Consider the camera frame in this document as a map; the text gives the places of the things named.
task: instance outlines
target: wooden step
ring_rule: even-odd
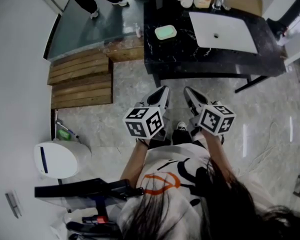
[[[53,66],[48,85],[54,86],[83,78],[109,74],[113,62],[103,53],[91,54]]]
[[[112,74],[98,75],[52,87],[51,109],[93,106],[113,102]]]

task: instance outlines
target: faucet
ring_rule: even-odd
[[[214,0],[213,4],[212,4],[212,8],[215,10],[221,10],[221,6],[229,11],[231,8],[229,6],[225,5],[225,0]]]

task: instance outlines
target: marble floor tile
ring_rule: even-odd
[[[75,131],[92,152],[91,163],[71,180],[100,177],[119,179],[135,145],[122,117],[155,88],[144,62],[114,64],[113,104],[59,110],[59,118]],[[236,88],[244,79],[189,78],[163,80],[171,91],[169,136],[179,121],[192,117],[183,95],[186,86],[196,88],[228,105],[237,115],[225,134],[223,148],[237,176],[254,173],[277,204],[300,211],[293,190],[300,173],[300,77],[295,70],[246,89]]]

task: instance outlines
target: wooden platform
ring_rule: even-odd
[[[51,109],[94,106],[113,103],[114,62],[144,58],[143,40],[129,40],[133,47],[112,42],[55,61],[50,68]]]

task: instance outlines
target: bathroom sink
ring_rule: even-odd
[[[242,19],[203,12],[189,14],[199,47],[258,53]]]

